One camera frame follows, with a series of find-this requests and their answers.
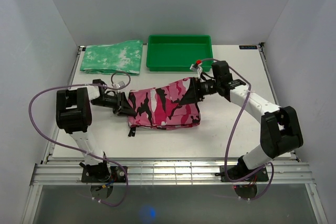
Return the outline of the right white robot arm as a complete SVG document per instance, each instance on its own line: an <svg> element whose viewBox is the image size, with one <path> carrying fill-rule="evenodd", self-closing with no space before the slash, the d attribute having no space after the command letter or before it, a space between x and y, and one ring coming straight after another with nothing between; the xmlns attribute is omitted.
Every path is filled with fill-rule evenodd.
<svg viewBox="0 0 336 224"><path fill-rule="evenodd" d="M291 106L281 107L254 93L251 83L231 67L227 61L212 60L212 76L202 70L203 60L192 64L197 73L183 96L180 105L203 101L206 95L219 94L228 102L240 107L229 135L225 155L243 112L251 115L260 125L260 143L241 156L232 168L225 167L220 173L229 182L250 180L276 157L289 153L303 145L303 137L296 110Z"/></svg>

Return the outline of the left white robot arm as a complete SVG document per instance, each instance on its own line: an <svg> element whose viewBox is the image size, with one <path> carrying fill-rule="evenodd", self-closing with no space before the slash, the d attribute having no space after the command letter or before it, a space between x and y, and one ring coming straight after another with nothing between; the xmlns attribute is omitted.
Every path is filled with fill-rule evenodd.
<svg viewBox="0 0 336 224"><path fill-rule="evenodd" d="M112 85L108 90L101 79L94 79L91 86L76 89L59 90L56 94L56 122L76 142L81 150L84 162L80 166L85 175L99 182L111 177L105 152L99 147L89 127L92 124L91 105L111 108L112 112L121 116L135 116L135 111L120 90L124 82Z"/></svg>

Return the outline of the pink camouflage trousers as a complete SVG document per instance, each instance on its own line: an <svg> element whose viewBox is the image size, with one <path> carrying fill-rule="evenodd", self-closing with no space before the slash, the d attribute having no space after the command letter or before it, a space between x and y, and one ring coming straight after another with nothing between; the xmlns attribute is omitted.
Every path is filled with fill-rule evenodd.
<svg viewBox="0 0 336 224"><path fill-rule="evenodd" d="M128 117L128 136L134 137L139 127L175 130L198 126L201 114L197 103L180 104L193 80L188 77L160 88L130 91L128 102L135 116Z"/></svg>

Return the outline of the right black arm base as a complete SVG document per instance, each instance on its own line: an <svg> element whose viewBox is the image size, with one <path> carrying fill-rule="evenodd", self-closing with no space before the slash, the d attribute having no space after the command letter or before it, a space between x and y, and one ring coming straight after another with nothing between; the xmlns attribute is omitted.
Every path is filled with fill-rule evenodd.
<svg viewBox="0 0 336 224"><path fill-rule="evenodd" d="M250 175L246 177L244 181L247 182L268 182L269 177L266 168L263 166L262 168L256 168L254 170L242 170L235 166L227 166L228 177L225 174L224 165L219 167L219 172L215 173L215 176L220 177L222 182L230 182L231 180L240 180L242 177Z"/></svg>

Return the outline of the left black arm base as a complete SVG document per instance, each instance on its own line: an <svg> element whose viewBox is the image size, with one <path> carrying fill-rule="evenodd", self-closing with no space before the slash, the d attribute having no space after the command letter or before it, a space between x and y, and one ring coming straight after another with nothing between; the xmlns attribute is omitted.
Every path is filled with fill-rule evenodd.
<svg viewBox="0 0 336 224"><path fill-rule="evenodd" d="M83 168L80 181L82 183L125 183L126 177L125 173L127 167L123 167L124 170L119 166L110 166L105 171L94 173L90 175L86 168Z"/></svg>

